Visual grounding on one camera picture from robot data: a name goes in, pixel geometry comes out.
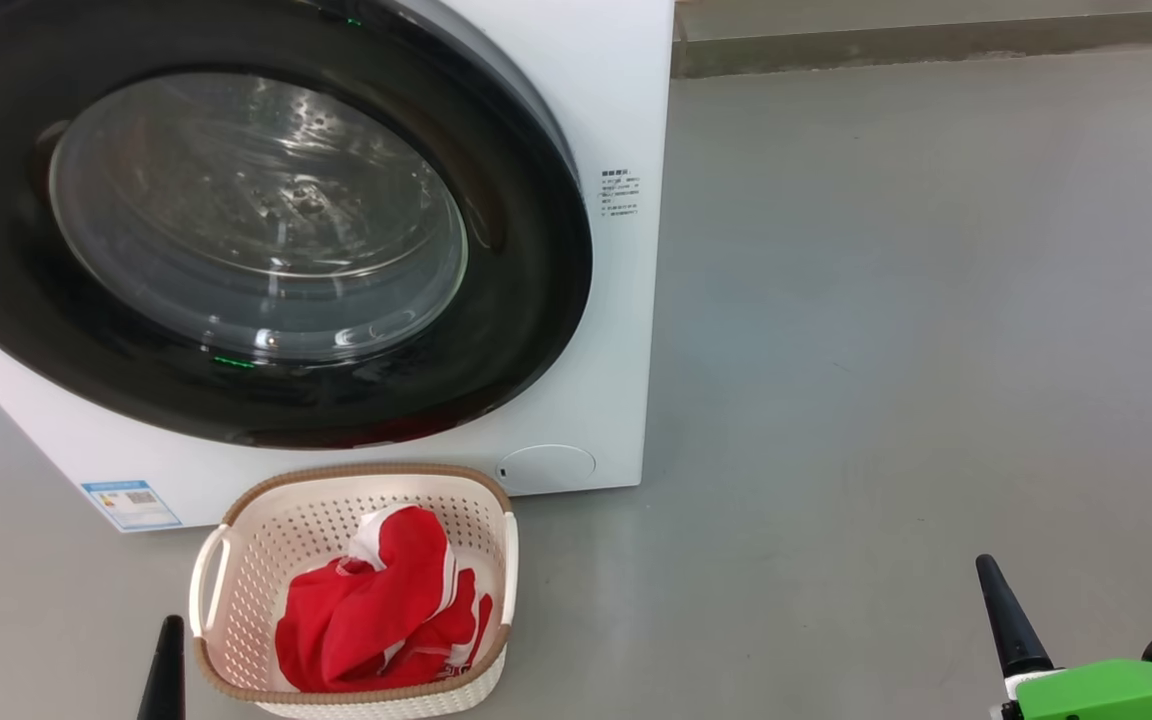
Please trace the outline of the blue energy label sticker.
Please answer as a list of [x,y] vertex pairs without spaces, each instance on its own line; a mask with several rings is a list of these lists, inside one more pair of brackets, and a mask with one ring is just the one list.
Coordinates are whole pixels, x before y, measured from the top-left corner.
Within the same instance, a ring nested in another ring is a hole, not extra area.
[[79,488],[119,532],[141,533],[184,525],[145,480],[83,483]]

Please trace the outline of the red and white garment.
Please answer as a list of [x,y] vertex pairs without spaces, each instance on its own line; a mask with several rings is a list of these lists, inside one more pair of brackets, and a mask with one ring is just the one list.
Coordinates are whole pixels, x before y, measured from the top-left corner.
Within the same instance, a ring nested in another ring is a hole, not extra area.
[[362,516],[343,556],[291,579],[276,660],[303,694],[440,682],[471,669],[494,611],[435,511],[392,505]]

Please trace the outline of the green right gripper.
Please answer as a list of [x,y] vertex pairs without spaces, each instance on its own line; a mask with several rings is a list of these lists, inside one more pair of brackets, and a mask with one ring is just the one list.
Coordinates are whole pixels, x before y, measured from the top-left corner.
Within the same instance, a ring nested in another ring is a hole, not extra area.
[[996,559],[975,571],[1007,698],[991,720],[1152,720],[1152,662],[1111,659],[1056,669]]

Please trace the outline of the white front-load washing machine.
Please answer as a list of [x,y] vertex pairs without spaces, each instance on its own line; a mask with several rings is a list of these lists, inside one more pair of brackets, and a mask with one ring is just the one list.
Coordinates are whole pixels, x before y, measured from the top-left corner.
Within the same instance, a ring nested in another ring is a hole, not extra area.
[[353,462],[467,467],[511,495],[641,482],[676,0],[449,1],[535,82],[575,156],[594,260],[570,346],[492,414],[419,439],[335,450],[151,427],[0,353],[1,409],[103,520],[79,484],[145,480],[187,528],[221,523],[247,488],[274,475]]

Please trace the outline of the dark round washing machine door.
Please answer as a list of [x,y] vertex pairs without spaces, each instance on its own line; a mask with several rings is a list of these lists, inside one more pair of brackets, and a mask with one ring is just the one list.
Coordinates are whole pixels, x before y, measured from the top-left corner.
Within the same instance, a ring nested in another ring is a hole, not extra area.
[[449,0],[0,0],[0,353],[151,427],[456,429],[593,286],[547,101]]

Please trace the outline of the cream perforated laundry basket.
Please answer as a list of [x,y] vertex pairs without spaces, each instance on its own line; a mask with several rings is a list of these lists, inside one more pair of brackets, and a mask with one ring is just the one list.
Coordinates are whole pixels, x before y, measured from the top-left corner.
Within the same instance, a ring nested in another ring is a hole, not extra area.
[[[435,511],[462,564],[495,600],[480,655],[467,673],[393,691],[303,694],[285,679],[275,629],[291,579],[343,556],[362,516],[397,503]],[[271,478],[244,493],[195,562],[189,628],[198,669],[218,692],[288,720],[426,720],[470,710],[506,666],[518,584],[511,502],[471,468],[399,462]]]

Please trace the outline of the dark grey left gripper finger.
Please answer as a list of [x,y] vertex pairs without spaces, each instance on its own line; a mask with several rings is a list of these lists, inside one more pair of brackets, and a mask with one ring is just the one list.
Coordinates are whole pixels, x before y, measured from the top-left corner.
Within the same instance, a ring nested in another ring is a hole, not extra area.
[[136,720],[185,720],[184,619],[169,615],[157,635]]

